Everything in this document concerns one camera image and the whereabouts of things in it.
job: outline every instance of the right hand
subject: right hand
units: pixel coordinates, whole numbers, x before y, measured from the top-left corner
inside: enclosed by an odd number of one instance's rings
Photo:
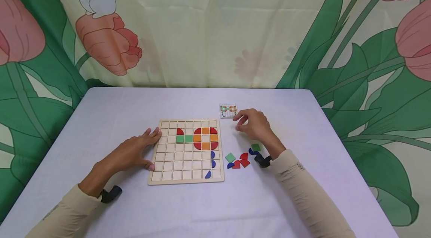
[[[275,136],[274,132],[270,129],[266,116],[256,109],[241,110],[233,120],[239,120],[235,129],[244,132],[252,140],[260,141],[264,144],[270,142],[274,138],[277,139],[277,136]]]

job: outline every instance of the hand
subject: hand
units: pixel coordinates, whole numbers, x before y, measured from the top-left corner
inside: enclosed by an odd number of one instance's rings
[[[125,171],[136,166],[153,171],[154,164],[143,159],[142,152],[148,145],[155,144],[162,136],[162,132],[159,128],[156,128],[152,133],[150,132],[151,129],[148,128],[141,136],[125,140],[106,158],[102,159],[100,163],[113,173]]]
[[[244,132],[252,140],[264,143],[271,138],[277,138],[270,129],[266,116],[256,109],[241,110],[233,118],[234,121],[238,121],[238,119],[240,120],[238,125],[236,125],[236,130]]]

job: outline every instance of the wooden puzzle board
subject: wooden puzzle board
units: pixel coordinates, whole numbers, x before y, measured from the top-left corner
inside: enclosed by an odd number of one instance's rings
[[[155,170],[148,184],[223,182],[223,154],[217,119],[161,120],[154,146]]]

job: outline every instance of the orange square tile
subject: orange square tile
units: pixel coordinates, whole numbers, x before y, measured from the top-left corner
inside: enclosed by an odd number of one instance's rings
[[[201,136],[200,135],[193,135],[193,142],[200,142],[201,141]]]
[[[210,143],[202,143],[202,150],[210,150]]]

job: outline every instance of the green square tile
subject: green square tile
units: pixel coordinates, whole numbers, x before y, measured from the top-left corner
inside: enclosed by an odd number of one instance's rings
[[[233,162],[236,158],[234,155],[232,155],[232,153],[229,153],[227,156],[224,157],[225,159],[227,159],[227,161],[229,161],[229,163]]]
[[[183,143],[184,142],[184,135],[177,135],[177,143]]]
[[[186,142],[187,143],[193,142],[193,136],[192,135],[186,135]]]
[[[259,144],[252,144],[251,149],[253,152],[260,151],[260,145]]]

